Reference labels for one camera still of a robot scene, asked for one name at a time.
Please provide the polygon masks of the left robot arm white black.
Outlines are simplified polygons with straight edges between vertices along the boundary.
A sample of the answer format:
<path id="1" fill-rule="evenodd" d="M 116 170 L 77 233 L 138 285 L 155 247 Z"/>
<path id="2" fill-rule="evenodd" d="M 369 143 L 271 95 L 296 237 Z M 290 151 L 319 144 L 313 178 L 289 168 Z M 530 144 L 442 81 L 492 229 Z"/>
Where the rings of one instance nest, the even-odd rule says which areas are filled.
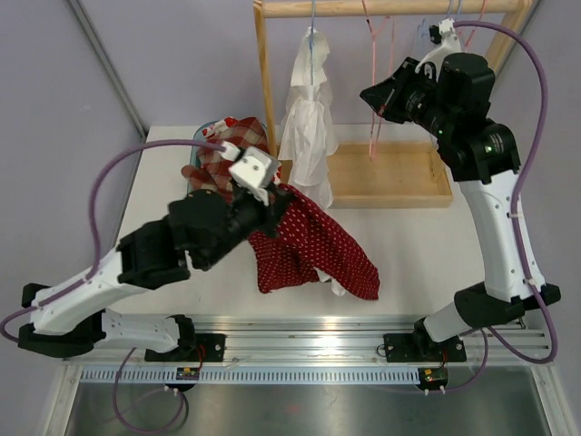
<path id="1" fill-rule="evenodd" d="M 273 237 L 295 195 L 274 184 L 267 200 L 237 187 L 232 202 L 209 190 L 169 203 L 168 213 L 124 236 L 95 269 L 47 287 L 29 283 L 19 348 L 57 359 L 96 348 L 143 349 L 148 362 L 186 362 L 200 354 L 191 318 L 176 314 L 149 320 L 112 310 L 129 296 L 183 282 L 192 270 L 208 271 L 253 233 Z"/>

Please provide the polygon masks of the red plaid garment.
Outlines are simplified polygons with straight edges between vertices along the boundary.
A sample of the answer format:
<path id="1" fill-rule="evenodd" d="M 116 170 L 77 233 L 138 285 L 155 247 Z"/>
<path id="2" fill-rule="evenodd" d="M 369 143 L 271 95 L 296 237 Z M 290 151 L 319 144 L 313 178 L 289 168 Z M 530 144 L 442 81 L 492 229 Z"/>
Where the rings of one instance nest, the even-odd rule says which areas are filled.
<path id="1" fill-rule="evenodd" d="M 240 148 L 254 146 L 267 154 L 269 153 L 266 129 L 256 117 L 238 119 L 236 125 L 217 137 L 206 139 L 205 142 L 219 144 L 222 141 L 233 143 Z M 216 182 L 218 190 L 215 193 L 220 194 L 227 203 L 230 203 L 232 201 L 232 184 L 228 169 L 231 166 L 231 161 L 223 159 L 214 150 L 208 148 L 199 149 L 198 156 L 202 161 L 202 168 L 206 169 Z M 191 197 L 194 191 L 187 193 L 187 196 Z"/>

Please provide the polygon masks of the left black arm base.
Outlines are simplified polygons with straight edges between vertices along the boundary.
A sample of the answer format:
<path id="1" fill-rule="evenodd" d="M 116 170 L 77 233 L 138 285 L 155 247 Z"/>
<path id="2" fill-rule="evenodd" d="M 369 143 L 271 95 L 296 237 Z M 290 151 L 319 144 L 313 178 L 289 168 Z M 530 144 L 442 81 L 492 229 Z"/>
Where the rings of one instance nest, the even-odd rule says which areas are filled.
<path id="1" fill-rule="evenodd" d="M 197 333 L 195 348 L 178 347 L 170 352 L 158 353 L 146 350 L 146 362 L 223 362 L 226 335 L 221 333 Z"/>

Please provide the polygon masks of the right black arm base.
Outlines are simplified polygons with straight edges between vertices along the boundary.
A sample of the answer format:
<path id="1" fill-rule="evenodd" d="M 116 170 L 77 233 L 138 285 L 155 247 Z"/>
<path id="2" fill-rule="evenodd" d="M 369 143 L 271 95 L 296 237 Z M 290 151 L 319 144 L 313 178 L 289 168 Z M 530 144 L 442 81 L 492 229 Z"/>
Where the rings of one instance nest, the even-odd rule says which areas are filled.
<path id="1" fill-rule="evenodd" d="M 389 363 L 457 363 L 468 359 L 464 343 L 458 336 L 433 342 L 423 333 L 387 333 L 383 341 Z"/>

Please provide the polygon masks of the dark red dotted garment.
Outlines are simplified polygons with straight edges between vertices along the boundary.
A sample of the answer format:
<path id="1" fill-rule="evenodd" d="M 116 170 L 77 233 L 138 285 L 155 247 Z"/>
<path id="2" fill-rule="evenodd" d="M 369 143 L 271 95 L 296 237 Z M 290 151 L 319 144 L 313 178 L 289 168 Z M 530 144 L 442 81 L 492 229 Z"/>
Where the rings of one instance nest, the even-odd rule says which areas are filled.
<path id="1" fill-rule="evenodd" d="M 249 237 L 262 293 L 319 282 L 327 274 L 361 300 L 379 298 L 377 267 L 358 242 L 298 189 L 282 183 L 292 199 L 275 227 L 276 237 L 255 232 Z"/>

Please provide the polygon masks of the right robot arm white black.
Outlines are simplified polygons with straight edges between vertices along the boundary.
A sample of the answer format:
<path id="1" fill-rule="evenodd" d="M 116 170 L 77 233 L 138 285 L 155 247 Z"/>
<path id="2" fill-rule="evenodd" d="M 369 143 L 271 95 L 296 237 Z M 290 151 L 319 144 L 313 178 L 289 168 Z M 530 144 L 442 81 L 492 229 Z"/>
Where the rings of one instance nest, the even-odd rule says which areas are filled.
<path id="1" fill-rule="evenodd" d="M 487 116 L 495 79 L 477 54 L 449 54 L 439 70 L 407 58 L 391 77 L 359 94 L 380 118 L 416 124 L 436 139 L 478 236 L 484 280 L 415 323 L 411 345 L 423 360 L 464 332 L 504 325 L 532 310 L 547 314 L 561 299 L 559 287 L 539 271 L 528 240 L 516 191 L 524 173 L 516 139 Z"/>

